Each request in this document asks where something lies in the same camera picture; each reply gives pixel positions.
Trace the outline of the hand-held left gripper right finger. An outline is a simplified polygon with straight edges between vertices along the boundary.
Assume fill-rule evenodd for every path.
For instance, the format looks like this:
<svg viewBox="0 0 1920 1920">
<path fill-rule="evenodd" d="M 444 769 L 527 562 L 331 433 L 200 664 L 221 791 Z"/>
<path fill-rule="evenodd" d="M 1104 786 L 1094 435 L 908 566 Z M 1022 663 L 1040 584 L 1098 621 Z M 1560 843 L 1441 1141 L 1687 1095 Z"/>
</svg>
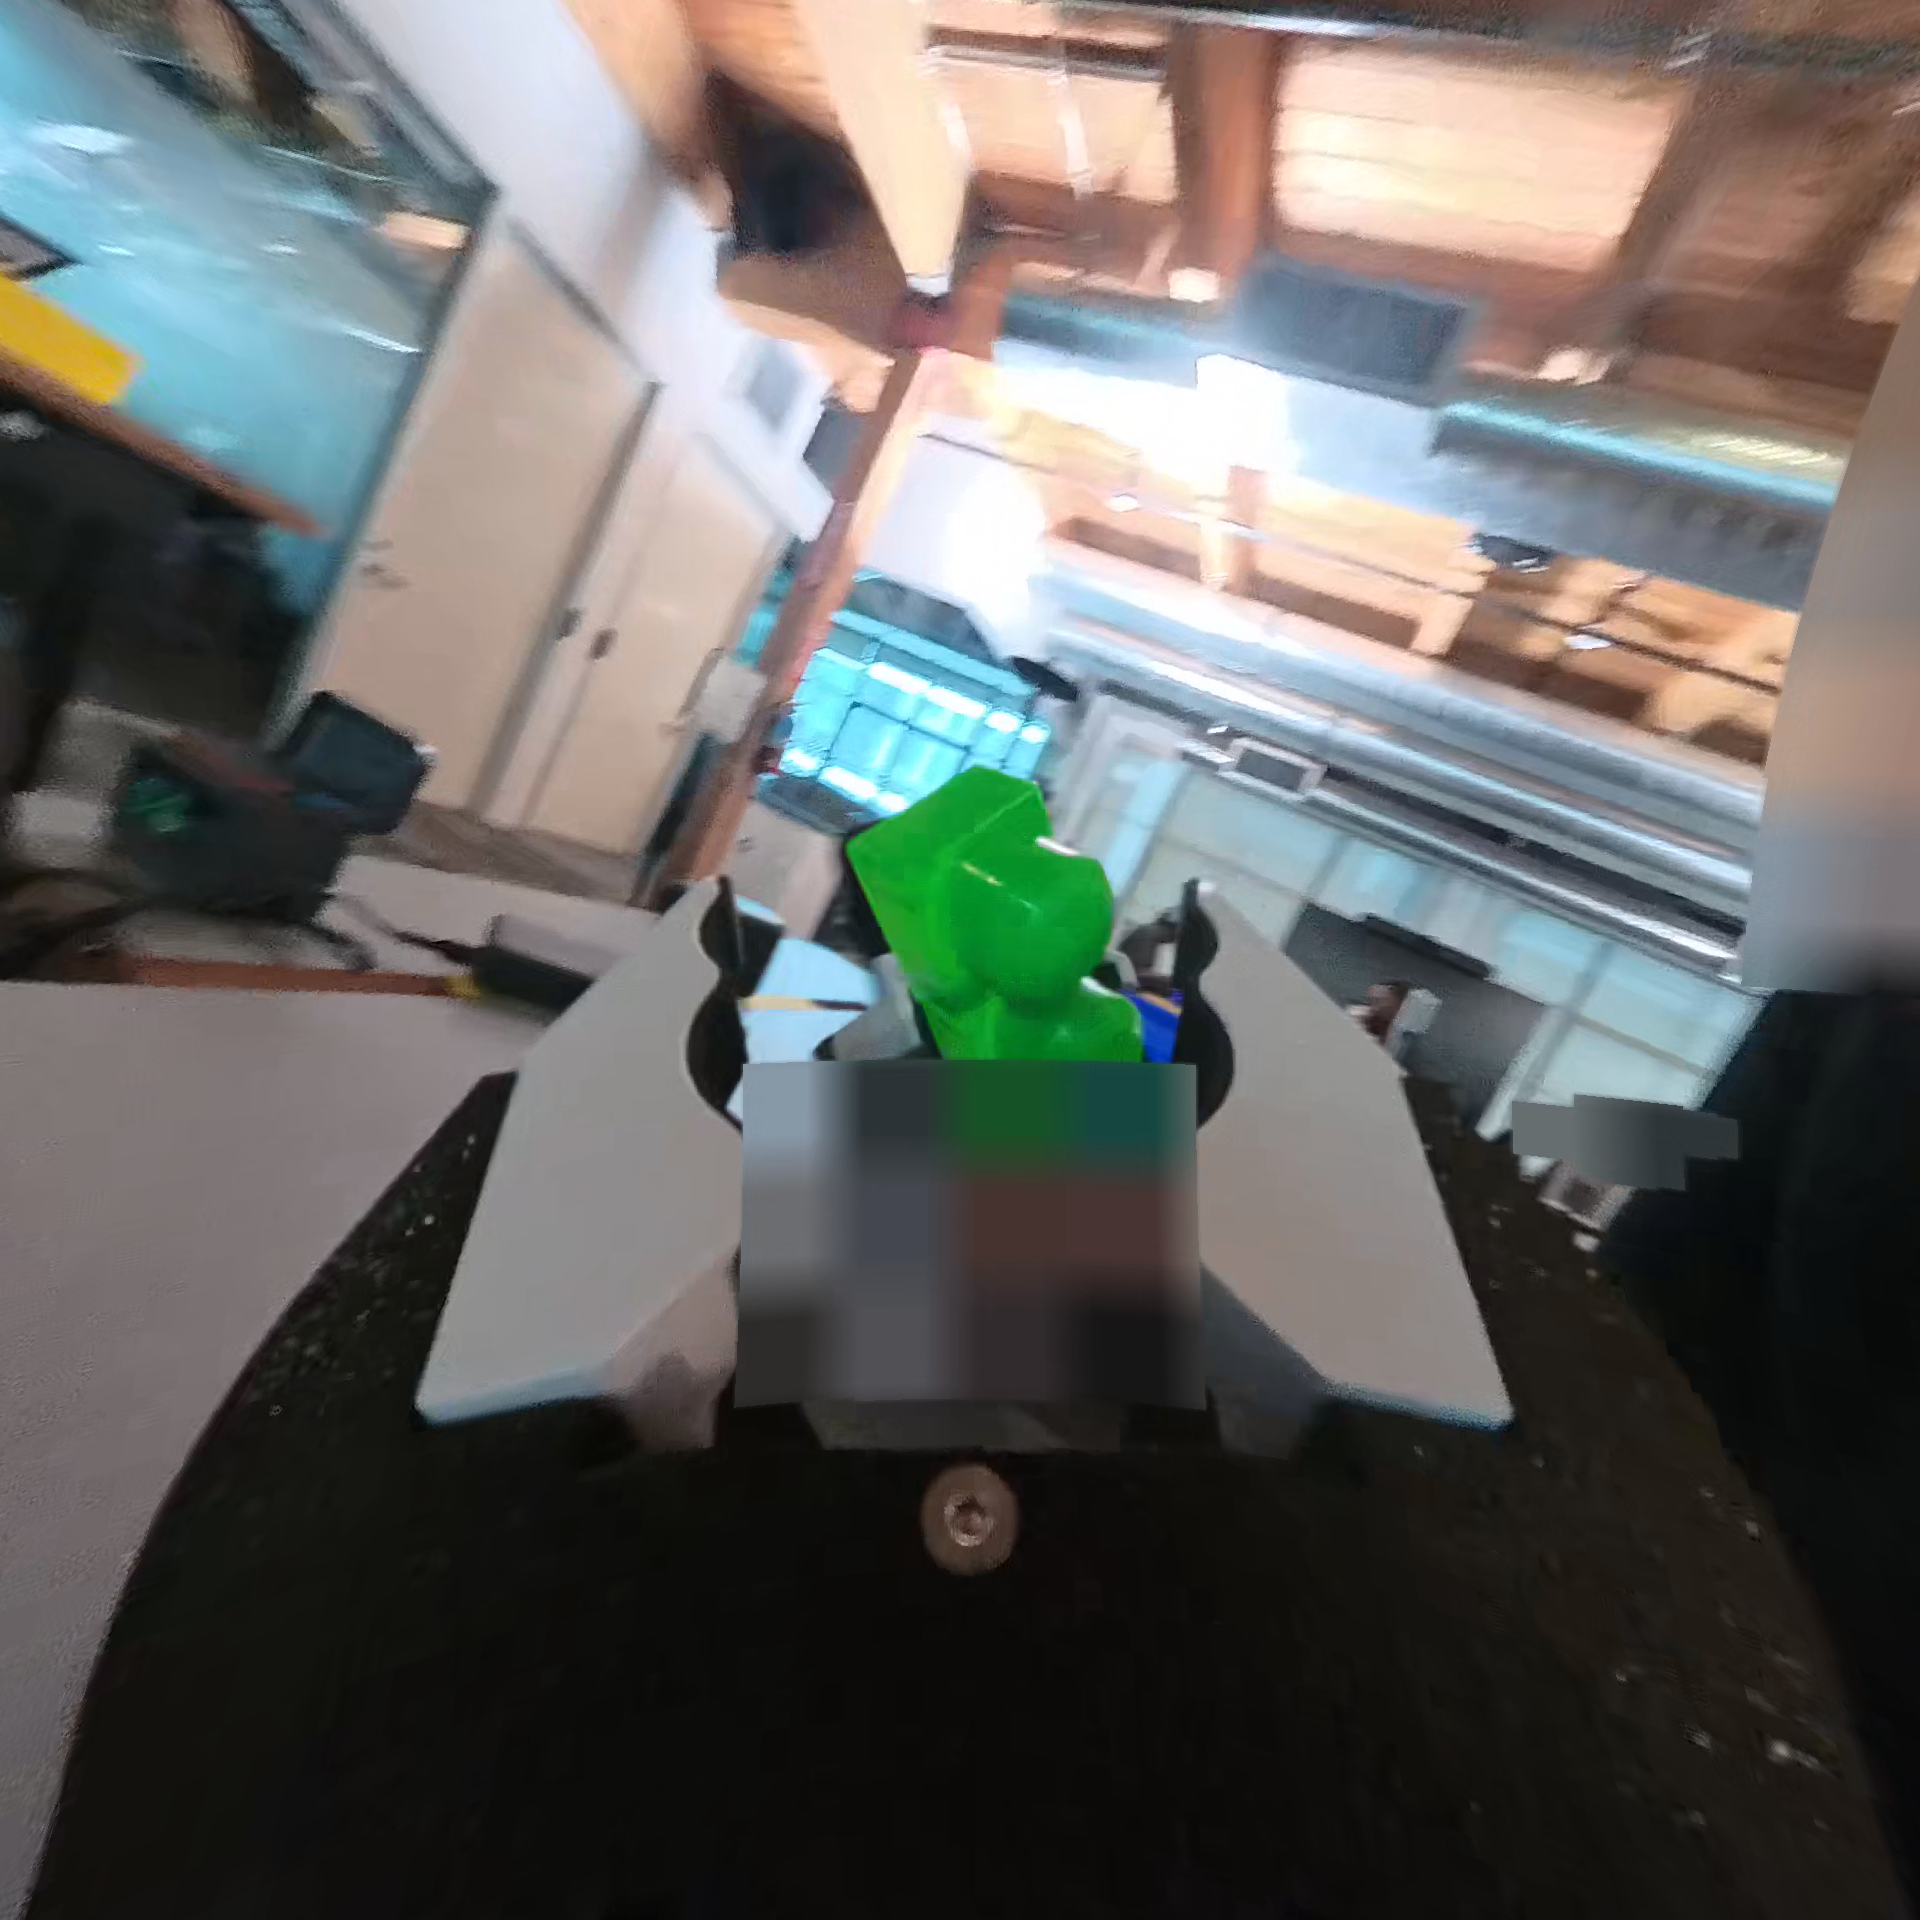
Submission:
<svg viewBox="0 0 1920 1920">
<path fill-rule="evenodd" d="M 1233 903 L 1189 880 L 1180 1038 L 1220 1037 L 1197 1135 L 1202 1354 L 1223 1428 L 1330 1405 L 1504 1428 L 1511 1399 L 1402 1073 Z"/>
</svg>

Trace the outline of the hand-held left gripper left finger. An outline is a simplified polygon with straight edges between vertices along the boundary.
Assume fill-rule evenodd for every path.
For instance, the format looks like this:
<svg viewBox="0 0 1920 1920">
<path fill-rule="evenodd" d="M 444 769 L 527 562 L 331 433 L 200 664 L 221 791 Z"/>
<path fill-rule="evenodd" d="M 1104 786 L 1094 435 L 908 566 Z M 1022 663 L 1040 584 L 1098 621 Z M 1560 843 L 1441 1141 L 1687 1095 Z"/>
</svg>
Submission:
<svg viewBox="0 0 1920 1920">
<path fill-rule="evenodd" d="M 586 1402 L 712 1428 L 738 1354 L 739 1139 L 700 1093 L 738 1041 L 733 884 L 691 885 L 518 1062 L 418 1380 L 430 1428 Z"/>
</svg>

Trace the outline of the green plastic toy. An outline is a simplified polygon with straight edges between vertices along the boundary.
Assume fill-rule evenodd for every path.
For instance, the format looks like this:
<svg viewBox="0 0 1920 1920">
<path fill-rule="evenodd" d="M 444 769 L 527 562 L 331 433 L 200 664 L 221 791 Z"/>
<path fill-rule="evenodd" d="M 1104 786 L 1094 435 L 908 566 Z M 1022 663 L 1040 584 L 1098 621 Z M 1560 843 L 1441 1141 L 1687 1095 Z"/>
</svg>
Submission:
<svg viewBox="0 0 1920 1920">
<path fill-rule="evenodd" d="M 1142 1062 L 1136 1004 L 1094 979 L 1112 884 L 1052 840 L 1038 785 L 966 768 L 844 855 L 942 1058 Z"/>
</svg>

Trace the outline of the black power bank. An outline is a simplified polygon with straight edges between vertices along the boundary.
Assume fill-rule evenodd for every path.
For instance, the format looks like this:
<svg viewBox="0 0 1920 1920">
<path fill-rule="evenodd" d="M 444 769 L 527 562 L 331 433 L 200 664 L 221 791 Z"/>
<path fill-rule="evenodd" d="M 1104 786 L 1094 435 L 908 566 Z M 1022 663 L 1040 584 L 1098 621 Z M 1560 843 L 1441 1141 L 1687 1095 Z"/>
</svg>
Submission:
<svg viewBox="0 0 1920 1920">
<path fill-rule="evenodd" d="M 648 914 L 606 928 L 561 928 L 524 914 L 498 914 L 470 954 L 478 992 L 563 1014 L 649 935 Z"/>
</svg>

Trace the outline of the black charging case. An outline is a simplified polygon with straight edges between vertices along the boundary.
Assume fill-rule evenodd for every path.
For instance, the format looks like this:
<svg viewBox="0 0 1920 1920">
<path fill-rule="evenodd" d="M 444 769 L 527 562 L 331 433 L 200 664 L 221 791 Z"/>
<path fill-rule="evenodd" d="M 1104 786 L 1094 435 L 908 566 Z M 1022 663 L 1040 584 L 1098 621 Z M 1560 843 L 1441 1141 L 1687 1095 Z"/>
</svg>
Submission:
<svg viewBox="0 0 1920 1920">
<path fill-rule="evenodd" d="M 206 734 L 130 747 L 107 848 L 147 897 L 305 924 L 353 843 L 405 821 L 435 763 L 410 734 L 318 691 L 267 747 Z"/>
</svg>

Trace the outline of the white double doors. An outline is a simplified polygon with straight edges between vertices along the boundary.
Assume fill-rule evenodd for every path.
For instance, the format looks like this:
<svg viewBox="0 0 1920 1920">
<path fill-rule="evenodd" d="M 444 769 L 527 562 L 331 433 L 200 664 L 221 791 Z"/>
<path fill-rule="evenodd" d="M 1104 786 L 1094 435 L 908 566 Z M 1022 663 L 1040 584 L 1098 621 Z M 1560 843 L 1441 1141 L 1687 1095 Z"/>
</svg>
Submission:
<svg viewBox="0 0 1920 1920">
<path fill-rule="evenodd" d="M 464 274 L 300 689 L 435 753 L 425 800 L 635 852 L 697 680 L 825 519 L 822 382 L 669 213 L 609 320 L 510 221 Z"/>
</svg>

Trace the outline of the wooden desk with black legs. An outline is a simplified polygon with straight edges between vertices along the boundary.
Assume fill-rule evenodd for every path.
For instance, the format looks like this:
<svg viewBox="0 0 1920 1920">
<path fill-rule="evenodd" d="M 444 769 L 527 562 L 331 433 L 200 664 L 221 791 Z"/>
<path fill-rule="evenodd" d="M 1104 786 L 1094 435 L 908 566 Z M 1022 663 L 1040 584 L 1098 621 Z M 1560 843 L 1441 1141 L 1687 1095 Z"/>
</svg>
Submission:
<svg viewBox="0 0 1920 1920">
<path fill-rule="evenodd" d="M 146 584 L 181 537 L 323 522 L 171 436 L 1 355 L 4 804 L 29 794 L 80 687 L 114 588 Z"/>
</svg>

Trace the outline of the dark ceiling vent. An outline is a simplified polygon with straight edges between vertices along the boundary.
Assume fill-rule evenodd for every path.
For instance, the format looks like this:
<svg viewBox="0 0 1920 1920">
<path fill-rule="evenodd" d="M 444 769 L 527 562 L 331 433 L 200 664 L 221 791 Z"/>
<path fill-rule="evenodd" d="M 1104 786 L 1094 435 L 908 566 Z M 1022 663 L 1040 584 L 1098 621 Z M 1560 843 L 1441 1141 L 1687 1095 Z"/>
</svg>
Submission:
<svg viewBox="0 0 1920 1920">
<path fill-rule="evenodd" d="M 1421 396 L 1452 374 L 1473 320 L 1470 300 L 1270 253 L 1238 284 L 1228 338 L 1273 371 Z"/>
</svg>

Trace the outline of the yellow box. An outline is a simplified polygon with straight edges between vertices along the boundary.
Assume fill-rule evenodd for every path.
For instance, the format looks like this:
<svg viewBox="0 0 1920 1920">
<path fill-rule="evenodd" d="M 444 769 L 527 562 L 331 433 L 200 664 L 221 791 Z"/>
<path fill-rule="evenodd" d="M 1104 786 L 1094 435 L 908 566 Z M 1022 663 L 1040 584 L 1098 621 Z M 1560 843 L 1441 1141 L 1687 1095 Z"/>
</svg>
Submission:
<svg viewBox="0 0 1920 1920">
<path fill-rule="evenodd" d="M 117 406 L 138 374 L 136 355 L 9 276 L 1 276 L 1 355 L 92 406 Z"/>
</svg>

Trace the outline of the silver air duct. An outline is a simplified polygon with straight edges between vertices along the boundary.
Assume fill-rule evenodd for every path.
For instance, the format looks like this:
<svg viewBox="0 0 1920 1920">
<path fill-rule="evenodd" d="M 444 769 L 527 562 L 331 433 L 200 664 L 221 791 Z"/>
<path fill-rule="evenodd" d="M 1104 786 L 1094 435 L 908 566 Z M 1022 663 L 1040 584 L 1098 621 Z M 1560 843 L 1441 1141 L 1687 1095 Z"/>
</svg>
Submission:
<svg viewBox="0 0 1920 1920">
<path fill-rule="evenodd" d="M 1742 924 L 1761 778 L 1524 695 L 1404 680 L 1346 657 L 1191 657 L 1070 618 L 1045 660 L 1149 710 L 1228 740 L 1317 763 L 1459 823 L 1510 833 Z"/>
</svg>

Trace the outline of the wooden support post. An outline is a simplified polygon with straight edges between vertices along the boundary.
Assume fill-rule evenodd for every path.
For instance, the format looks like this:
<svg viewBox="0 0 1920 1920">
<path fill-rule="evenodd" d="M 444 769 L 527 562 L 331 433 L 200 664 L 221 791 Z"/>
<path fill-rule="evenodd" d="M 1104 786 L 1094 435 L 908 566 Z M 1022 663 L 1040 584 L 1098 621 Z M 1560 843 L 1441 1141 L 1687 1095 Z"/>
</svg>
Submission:
<svg viewBox="0 0 1920 1920">
<path fill-rule="evenodd" d="M 793 581 L 766 636 L 749 715 L 694 786 L 654 874 L 635 903 L 664 907 L 672 893 L 715 877 L 728 861 L 754 794 L 760 763 L 788 710 L 803 668 L 830 630 L 835 612 L 856 577 L 869 541 L 884 519 L 914 445 L 925 408 L 959 349 L 971 293 L 952 282 L 947 293 L 910 288 L 890 322 L 890 356 L 880 390 L 867 412 L 844 465 L 830 488 L 830 513 L 795 566 Z"/>
</svg>

